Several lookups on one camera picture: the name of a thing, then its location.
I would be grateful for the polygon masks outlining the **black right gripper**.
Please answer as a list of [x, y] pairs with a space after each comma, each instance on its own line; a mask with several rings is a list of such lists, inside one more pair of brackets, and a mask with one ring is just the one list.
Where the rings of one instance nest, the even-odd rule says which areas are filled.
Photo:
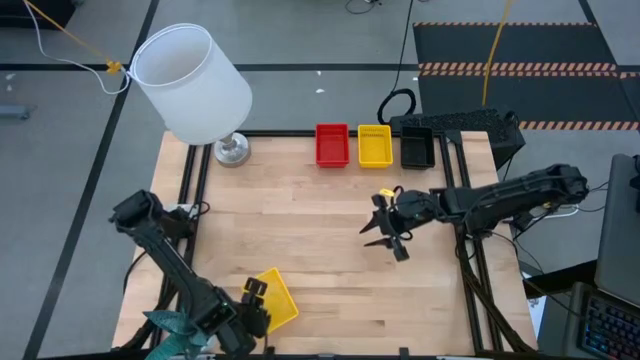
[[438, 218], [434, 196], [410, 190], [400, 192], [397, 200], [391, 197], [391, 203], [380, 194], [373, 195], [372, 202], [375, 207], [372, 218], [359, 233], [378, 228], [383, 237], [366, 243], [365, 247], [384, 246], [393, 252], [398, 262], [408, 260], [410, 256], [402, 242], [413, 238], [413, 229]]

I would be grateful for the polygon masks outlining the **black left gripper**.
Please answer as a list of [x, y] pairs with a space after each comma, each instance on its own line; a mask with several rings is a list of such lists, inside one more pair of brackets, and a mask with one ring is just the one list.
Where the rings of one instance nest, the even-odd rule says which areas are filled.
[[256, 347], [256, 339], [267, 335], [271, 315], [264, 308], [268, 285], [249, 277], [241, 301], [231, 301], [231, 319], [219, 331], [221, 350], [231, 357], [246, 357]]

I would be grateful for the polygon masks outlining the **yellow plastic basket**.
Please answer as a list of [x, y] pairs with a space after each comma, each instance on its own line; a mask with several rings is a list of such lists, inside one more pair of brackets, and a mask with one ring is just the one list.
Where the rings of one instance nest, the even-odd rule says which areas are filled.
[[393, 164], [390, 126], [358, 126], [358, 162], [362, 168], [387, 168]]
[[271, 315], [267, 334], [271, 334], [298, 316], [296, 304], [277, 268], [273, 267], [253, 278], [268, 285], [263, 297], [264, 308]]

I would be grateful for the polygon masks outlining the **teal artificial potted plant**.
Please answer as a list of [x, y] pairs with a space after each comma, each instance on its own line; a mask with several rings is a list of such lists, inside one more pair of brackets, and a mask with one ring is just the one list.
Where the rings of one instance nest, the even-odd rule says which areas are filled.
[[169, 333], [145, 360], [170, 360], [183, 355], [186, 360], [196, 360], [211, 338], [183, 312], [157, 310], [144, 315], [153, 324]]

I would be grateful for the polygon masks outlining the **black perforated computer case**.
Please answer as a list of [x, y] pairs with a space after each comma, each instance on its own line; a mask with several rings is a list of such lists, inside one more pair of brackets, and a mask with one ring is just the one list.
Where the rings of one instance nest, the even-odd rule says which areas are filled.
[[393, 117], [389, 125], [394, 135], [400, 134], [402, 126], [431, 128], [435, 133], [486, 132], [497, 169], [507, 163], [526, 144], [519, 129], [519, 119], [513, 111], [505, 115], [496, 109], [441, 115], [403, 115]]

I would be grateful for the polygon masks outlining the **table lamp with white shade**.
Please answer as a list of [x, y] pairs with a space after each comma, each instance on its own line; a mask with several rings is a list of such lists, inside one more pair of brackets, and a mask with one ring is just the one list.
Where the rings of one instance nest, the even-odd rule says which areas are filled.
[[224, 167], [249, 159], [250, 143], [238, 129], [252, 108], [252, 90], [204, 27], [179, 23], [153, 34], [129, 73], [177, 139], [213, 146]]

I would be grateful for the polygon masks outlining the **black hazard-striped floor mat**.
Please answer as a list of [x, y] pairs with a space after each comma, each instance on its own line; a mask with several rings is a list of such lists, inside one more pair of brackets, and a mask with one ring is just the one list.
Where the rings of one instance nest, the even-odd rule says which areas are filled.
[[594, 23], [420, 22], [414, 36], [426, 113], [485, 106], [526, 130], [640, 131], [640, 70], [617, 64]]

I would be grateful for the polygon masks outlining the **grey laptop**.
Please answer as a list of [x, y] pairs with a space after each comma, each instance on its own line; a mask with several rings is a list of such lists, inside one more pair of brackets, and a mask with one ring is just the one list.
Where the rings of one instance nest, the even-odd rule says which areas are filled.
[[612, 159], [595, 283], [640, 307], [640, 155]]

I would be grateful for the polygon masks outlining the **black backlit keyboard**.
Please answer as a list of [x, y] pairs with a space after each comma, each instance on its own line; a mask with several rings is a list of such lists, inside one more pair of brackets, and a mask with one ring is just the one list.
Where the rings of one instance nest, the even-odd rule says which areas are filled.
[[581, 315], [579, 349], [606, 360], [640, 360], [640, 307], [589, 291]]

